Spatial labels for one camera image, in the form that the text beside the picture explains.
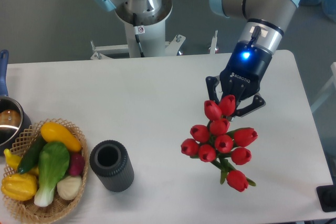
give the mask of blue pot handle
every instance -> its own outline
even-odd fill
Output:
[[[6,73],[8,65],[8,50],[2,50],[0,52],[0,96],[8,96],[8,90],[6,85]]]

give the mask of flower bud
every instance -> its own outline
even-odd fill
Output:
[[[210,124],[210,132],[215,136],[223,135],[229,129],[230,122],[226,118],[213,121]]]
[[[254,130],[254,128],[245,128],[234,133],[234,140],[240,147],[246,147],[257,139],[257,137],[258,133]]]
[[[218,105],[222,111],[222,115],[232,115],[236,110],[236,98],[234,95],[229,94],[223,97]]]
[[[204,144],[199,148],[198,156],[203,162],[212,162],[216,159],[216,151],[211,145]]]
[[[245,175],[238,170],[232,170],[229,172],[226,180],[230,187],[235,188],[240,192],[244,191],[248,187],[248,182]]]
[[[210,121],[219,120],[222,116],[219,106],[211,100],[204,102],[204,113]]]
[[[221,153],[229,153],[233,147],[232,138],[228,135],[218,136],[215,140],[215,147]]]
[[[190,134],[200,143],[206,143],[210,138],[209,130],[205,125],[193,126],[190,130]]]
[[[192,138],[184,140],[184,142],[181,144],[181,152],[188,156],[197,155],[198,149],[199,149],[198,144]]]
[[[231,153],[232,162],[234,162],[236,165],[244,165],[249,162],[251,158],[251,152],[244,147],[236,148]]]

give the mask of black cylinder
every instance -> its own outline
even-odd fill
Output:
[[[115,140],[103,141],[93,148],[90,166],[110,191],[124,191],[133,183],[134,170],[127,150]]]

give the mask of yellow bell pepper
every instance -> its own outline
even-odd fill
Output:
[[[1,191],[4,195],[20,201],[29,200],[37,191],[37,179],[34,175],[15,173],[4,177]]]
[[[79,152],[82,149],[80,141],[63,125],[54,122],[47,122],[41,126],[43,139],[50,143],[59,141],[65,144],[71,152]]]
[[[20,156],[12,154],[9,149],[5,149],[4,154],[5,154],[6,163],[8,164],[8,166],[13,168],[14,170],[17,170],[17,166],[19,165],[22,158]],[[38,167],[35,166],[28,173],[38,176]]]

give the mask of pot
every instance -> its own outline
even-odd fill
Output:
[[[8,97],[6,84],[8,57],[7,50],[0,52],[0,156],[4,156],[4,150],[12,148],[15,139],[31,125],[22,106]]]

